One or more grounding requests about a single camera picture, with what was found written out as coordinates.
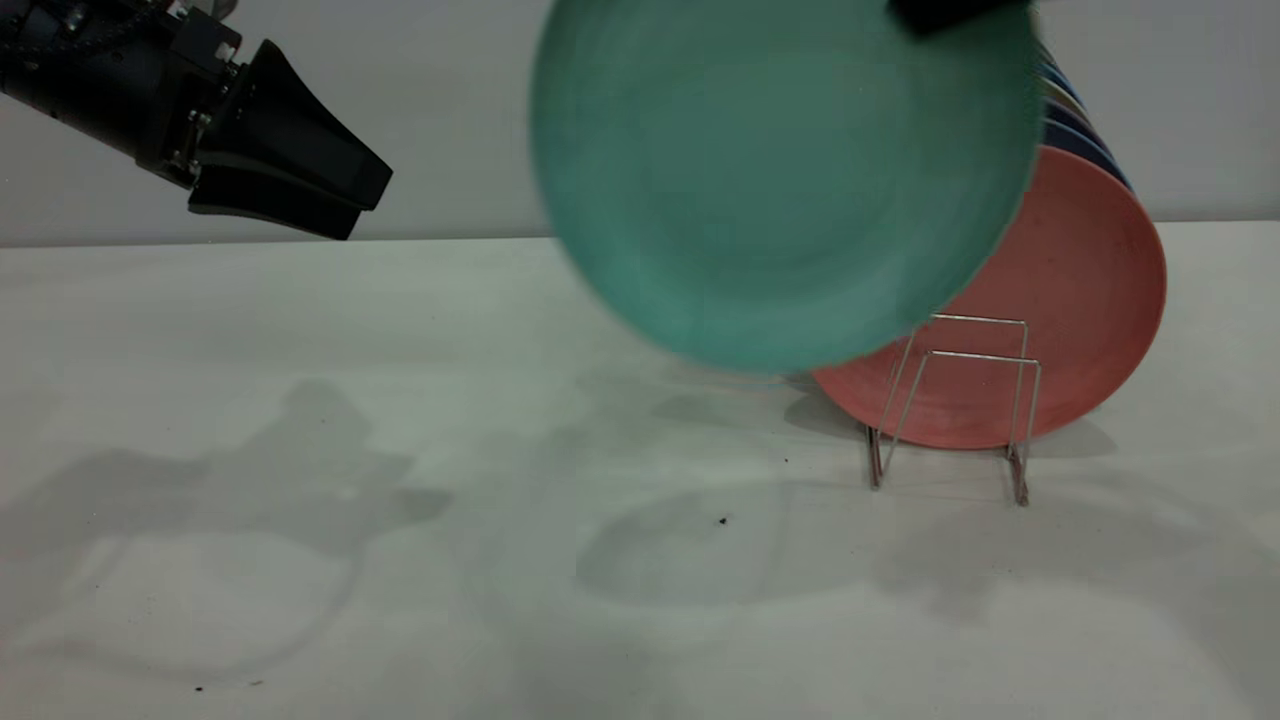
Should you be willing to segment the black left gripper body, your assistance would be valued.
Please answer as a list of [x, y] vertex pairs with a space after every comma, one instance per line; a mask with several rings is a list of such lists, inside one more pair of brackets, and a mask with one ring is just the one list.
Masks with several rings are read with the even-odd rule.
[[143, 33], [155, 58], [146, 65], [134, 161], [184, 190], [196, 182], [193, 154], [238, 70], [243, 36], [225, 23], [228, 13], [227, 8], [160, 8]]

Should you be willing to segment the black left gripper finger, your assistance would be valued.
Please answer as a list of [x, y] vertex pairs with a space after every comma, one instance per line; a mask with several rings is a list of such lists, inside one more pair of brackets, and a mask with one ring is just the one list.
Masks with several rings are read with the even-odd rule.
[[347, 241], [364, 211], [364, 158], [356, 151], [306, 155], [301, 164], [253, 161], [197, 150], [188, 209], [239, 217]]
[[241, 167], [376, 209], [392, 168], [302, 81], [278, 44], [264, 40], [241, 65], [221, 109], [221, 151]]

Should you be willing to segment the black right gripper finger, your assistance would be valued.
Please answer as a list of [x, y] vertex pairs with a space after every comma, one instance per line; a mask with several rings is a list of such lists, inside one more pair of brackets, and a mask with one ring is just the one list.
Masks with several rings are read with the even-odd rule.
[[927, 38], [1006, 8], [1025, 10], [1030, 4], [1032, 1], [1011, 0], [893, 0], [887, 1], [887, 9], [906, 31], [918, 38]]

